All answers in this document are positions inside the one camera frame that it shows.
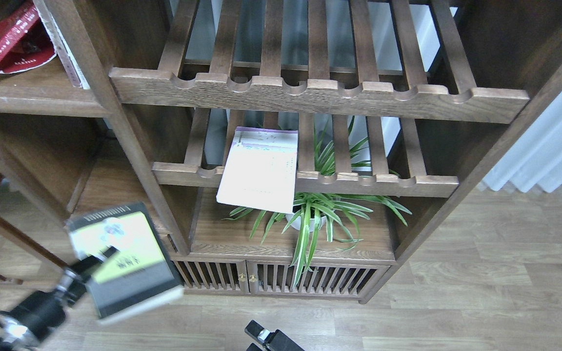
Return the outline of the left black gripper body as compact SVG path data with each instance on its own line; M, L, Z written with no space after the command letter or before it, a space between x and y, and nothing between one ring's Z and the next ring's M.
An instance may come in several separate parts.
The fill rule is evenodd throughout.
M42 344L86 293L86 284L72 279L69 269L50 292L34 291L10 311L0 311L0 344Z

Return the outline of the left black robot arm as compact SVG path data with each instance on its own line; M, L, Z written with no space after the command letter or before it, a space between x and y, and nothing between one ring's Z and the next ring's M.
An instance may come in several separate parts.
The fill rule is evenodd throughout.
M114 246L64 268L49 292L34 291L10 311L0 311L0 351L35 351L87 292L86 284L103 262L118 253Z

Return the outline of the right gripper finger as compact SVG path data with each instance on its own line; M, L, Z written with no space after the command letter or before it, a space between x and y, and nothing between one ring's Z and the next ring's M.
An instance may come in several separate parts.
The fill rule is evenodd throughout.
M250 336L257 344L268 344L271 339L271 332L263 328L257 321L250 320L244 329L244 332Z

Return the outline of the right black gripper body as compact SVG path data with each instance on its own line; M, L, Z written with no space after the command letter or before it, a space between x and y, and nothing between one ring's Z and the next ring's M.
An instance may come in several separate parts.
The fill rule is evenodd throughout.
M287 337L282 331L261 331L256 337L259 344L252 343L247 348L248 351L303 351L296 342Z

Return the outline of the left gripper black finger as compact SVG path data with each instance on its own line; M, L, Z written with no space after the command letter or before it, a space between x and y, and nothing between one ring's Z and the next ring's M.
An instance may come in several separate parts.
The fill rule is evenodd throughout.
M69 271L72 273L72 279L81 284L85 284L92 275L101 267L103 262L106 262L114 254L118 253L119 249L114 246L107 248L102 253L89 255L86 258L72 264Z

